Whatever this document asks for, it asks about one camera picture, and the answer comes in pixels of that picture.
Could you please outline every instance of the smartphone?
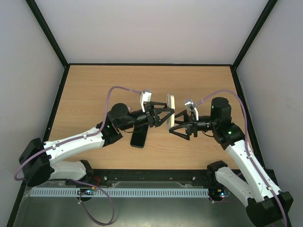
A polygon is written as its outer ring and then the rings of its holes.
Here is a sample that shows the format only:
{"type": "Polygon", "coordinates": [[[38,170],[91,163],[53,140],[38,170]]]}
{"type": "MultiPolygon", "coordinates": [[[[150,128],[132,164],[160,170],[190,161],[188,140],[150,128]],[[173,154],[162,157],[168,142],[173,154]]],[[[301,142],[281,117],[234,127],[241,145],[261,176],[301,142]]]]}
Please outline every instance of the smartphone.
{"type": "Polygon", "coordinates": [[[145,140],[148,131],[148,124],[142,126],[135,126],[134,132],[131,138],[131,146],[136,148],[143,148],[145,145],[145,140]]]}

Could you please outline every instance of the white wall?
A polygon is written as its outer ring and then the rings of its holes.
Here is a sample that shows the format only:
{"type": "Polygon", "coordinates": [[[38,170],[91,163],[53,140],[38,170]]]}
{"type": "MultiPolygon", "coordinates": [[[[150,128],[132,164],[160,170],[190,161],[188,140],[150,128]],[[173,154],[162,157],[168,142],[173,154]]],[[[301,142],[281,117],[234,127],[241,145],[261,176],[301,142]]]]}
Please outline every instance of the white wall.
{"type": "Polygon", "coordinates": [[[0,226],[20,182],[13,180],[28,142],[42,137],[63,67],[24,0],[0,7],[0,226]]]}
{"type": "Polygon", "coordinates": [[[232,64],[267,0],[36,0],[68,62],[232,64]]]}
{"type": "Polygon", "coordinates": [[[238,68],[265,163],[303,222],[303,1],[279,0],[238,68]]]}

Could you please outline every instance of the wooden surface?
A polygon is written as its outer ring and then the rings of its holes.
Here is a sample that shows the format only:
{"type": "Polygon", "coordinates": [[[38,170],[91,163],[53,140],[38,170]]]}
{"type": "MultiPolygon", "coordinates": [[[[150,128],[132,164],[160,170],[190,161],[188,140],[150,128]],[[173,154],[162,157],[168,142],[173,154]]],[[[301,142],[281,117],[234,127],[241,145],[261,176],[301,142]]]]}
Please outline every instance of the wooden surface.
{"type": "MultiPolygon", "coordinates": [[[[220,89],[235,91],[229,67],[199,66],[71,66],[55,117],[50,140],[66,138],[100,123],[104,116],[108,90],[115,85],[140,90],[150,89],[152,101],[166,102],[167,93],[175,96],[176,113],[184,110],[184,100],[198,102],[220,89]]],[[[227,93],[232,106],[232,120],[244,129],[241,107],[227,93]]],[[[140,109],[140,96],[114,90],[109,107],[125,103],[140,109]]],[[[210,100],[198,107],[199,115],[210,114],[210,100]]],[[[230,156],[213,138],[201,132],[190,141],[168,133],[166,124],[149,128],[143,149],[130,146],[131,133],[113,145],[82,152],[68,161],[88,160],[93,168],[105,169],[205,169],[214,161],[223,160],[237,168],[230,156]]]]}

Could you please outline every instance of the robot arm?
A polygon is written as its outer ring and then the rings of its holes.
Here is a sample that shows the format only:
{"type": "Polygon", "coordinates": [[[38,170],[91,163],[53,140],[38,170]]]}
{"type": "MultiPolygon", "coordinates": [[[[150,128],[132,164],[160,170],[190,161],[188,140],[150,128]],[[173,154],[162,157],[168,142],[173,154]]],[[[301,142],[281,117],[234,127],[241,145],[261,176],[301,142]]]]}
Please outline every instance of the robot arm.
{"type": "Polygon", "coordinates": [[[81,160],[73,163],[63,160],[85,150],[113,144],[123,137],[120,131],[134,126],[140,127],[145,124],[150,127],[161,126],[174,114],[174,109],[168,108],[166,103],[151,102],[150,99],[151,92],[143,91],[140,98],[143,108],[131,113],[127,105],[115,104],[107,113],[102,130],[100,130],[101,122],[90,130],[62,140],[42,143],[37,138],[30,141],[19,158],[20,164],[27,162],[22,167],[27,185],[33,187],[50,179],[74,179],[88,182],[93,176],[93,170],[87,161],[81,160]],[[167,115],[160,118],[159,115],[162,112],[166,112],[167,115]],[[41,152],[40,155],[28,160],[39,152],[41,152]]]}
{"type": "Polygon", "coordinates": [[[282,218],[282,212],[274,194],[287,213],[293,202],[289,192],[281,189],[270,179],[254,153],[248,145],[245,148],[245,136],[242,130],[232,123],[231,106],[227,99],[216,97],[212,100],[210,116],[198,116],[195,104],[191,99],[186,100],[185,106],[190,115],[184,110],[175,118],[183,116],[183,121],[170,128],[171,134],[190,140],[193,134],[197,137],[198,131],[212,131],[214,139],[221,145],[236,162],[245,181],[240,179],[223,161],[211,163],[207,166],[207,177],[213,184],[222,184],[227,187],[246,207],[246,212],[252,223],[263,227],[282,218]],[[176,130],[185,128],[185,134],[176,130]]]}

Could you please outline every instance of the black metal edge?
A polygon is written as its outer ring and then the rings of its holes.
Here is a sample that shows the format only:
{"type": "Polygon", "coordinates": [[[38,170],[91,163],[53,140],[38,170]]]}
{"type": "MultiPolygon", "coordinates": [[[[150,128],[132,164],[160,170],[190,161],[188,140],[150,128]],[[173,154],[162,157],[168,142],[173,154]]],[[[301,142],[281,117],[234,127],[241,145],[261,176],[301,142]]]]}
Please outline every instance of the black metal edge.
{"type": "Polygon", "coordinates": [[[33,15],[35,16],[37,22],[39,23],[41,29],[43,30],[46,38],[48,39],[50,45],[52,46],[53,50],[55,51],[57,57],[59,58],[61,64],[63,65],[63,67],[67,67],[68,63],[67,60],[65,58],[65,56],[63,55],[57,41],[55,40],[55,37],[52,34],[51,29],[49,28],[49,26],[47,25],[39,7],[37,6],[35,0],[25,0],[29,6],[29,8],[31,9],[31,11],[33,12],[33,15]]]}
{"type": "Polygon", "coordinates": [[[231,64],[174,64],[174,63],[70,63],[70,65],[113,65],[113,66],[228,66],[231,64]]]}
{"type": "Polygon", "coordinates": [[[266,6],[264,7],[261,15],[259,16],[257,22],[255,23],[252,31],[250,32],[247,40],[245,41],[242,49],[240,50],[235,62],[233,63],[233,67],[235,69],[238,68],[241,61],[243,60],[245,54],[247,53],[248,49],[254,42],[256,36],[258,35],[259,31],[261,30],[262,26],[264,25],[266,19],[268,18],[270,12],[273,10],[275,4],[278,2],[278,0],[268,0],[266,6]]]}
{"type": "Polygon", "coordinates": [[[27,185],[26,185],[25,181],[23,181],[21,186],[20,186],[19,192],[17,194],[16,200],[15,200],[15,203],[14,203],[14,206],[13,206],[13,210],[10,213],[9,220],[8,220],[7,225],[6,225],[7,227],[14,226],[14,223],[15,223],[18,211],[19,211],[20,203],[22,201],[26,186],[27,185]]]}
{"type": "MultiPolygon", "coordinates": [[[[275,172],[272,169],[264,169],[268,176],[277,184],[275,172]]],[[[192,170],[132,170],[132,169],[93,169],[94,176],[101,179],[101,185],[111,187],[113,183],[123,182],[179,182],[181,184],[192,183],[193,186],[203,186],[214,189],[218,185],[213,185],[207,178],[206,169],[192,170]]],[[[239,169],[232,170],[239,174],[239,169]]]]}
{"type": "Polygon", "coordinates": [[[62,95],[62,92],[63,92],[63,89],[64,89],[65,81],[66,81],[69,70],[70,70],[70,65],[68,64],[67,67],[64,69],[64,72],[63,72],[63,75],[62,75],[62,78],[61,78],[61,82],[60,82],[60,85],[59,85],[59,88],[58,88],[58,92],[57,92],[55,101],[53,103],[53,108],[52,108],[52,111],[51,111],[51,115],[49,117],[49,120],[48,120],[48,123],[47,123],[47,126],[46,126],[46,130],[45,130],[45,133],[44,133],[44,136],[43,136],[43,141],[47,141],[50,134],[51,134],[51,130],[52,130],[52,127],[53,127],[53,122],[55,120],[55,116],[56,116],[56,113],[57,113],[57,110],[58,110],[58,106],[59,106],[59,103],[60,103],[60,100],[61,100],[61,95],[62,95]]]}
{"type": "MultiPolygon", "coordinates": [[[[54,122],[54,119],[55,119],[55,116],[56,116],[56,113],[57,113],[57,109],[58,109],[58,106],[59,106],[59,102],[60,102],[60,99],[61,99],[61,95],[62,95],[62,92],[63,92],[63,88],[64,88],[64,85],[65,85],[65,81],[66,81],[69,69],[70,69],[70,66],[68,64],[65,67],[63,75],[62,75],[62,79],[61,79],[61,82],[60,82],[60,85],[59,85],[59,88],[58,88],[58,92],[57,92],[57,95],[56,95],[56,98],[55,98],[55,101],[54,101],[54,104],[53,104],[53,108],[52,108],[52,111],[51,111],[51,114],[50,114],[50,117],[49,117],[49,120],[48,120],[48,123],[47,123],[47,127],[46,127],[46,130],[45,130],[44,136],[43,136],[43,141],[47,141],[48,138],[49,138],[49,135],[51,133],[53,122],[54,122]]],[[[23,198],[25,188],[26,188],[26,183],[22,182],[21,187],[20,187],[19,192],[18,192],[18,195],[17,195],[17,198],[15,200],[15,204],[13,206],[13,210],[10,214],[9,221],[7,223],[8,227],[11,227],[11,226],[14,225],[14,222],[16,220],[17,213],[18,213],[18,210],[19,210],[22,198],[23,198]]]]}
{"type": "Polygon", "coordinates": [[[235,87],[236,87],[237,94],[238,94],[239,98],[241,99],[241,101],[243,102],[244,109],[245,109],[245,112],[246,112],[246,115],[247,115],[248,133],[249,133],[249,136],[250,136],[252,149],[254,151],[254,154],[255,154],[257,160],[260,162],[262,167],[265,168],[265,163],[264,163],[264,160],[263,160],[263,157],[262,157],[262,154],[261,154],[260,146],[259,146],[257,136],[256,136],[256,133],[255,133],[253,124],[252,124],[252,120],[251,120],[251,117],[250,117],[250,112],[248,110],[248,106],[247,106],[247,103],[246,103],[246,100],[245,100],[245,97],[244,97],[244,93],[243,93],[242,86],[241,86],[241,83],[240,83],[240,80],[239,80],[239,77],[238,77],[238,74],[237,74],[237,70],[233,66],[231,66],[231,72],[232,72],[232,78],[233,78],[233,82],[234,82],[235,87]]]}

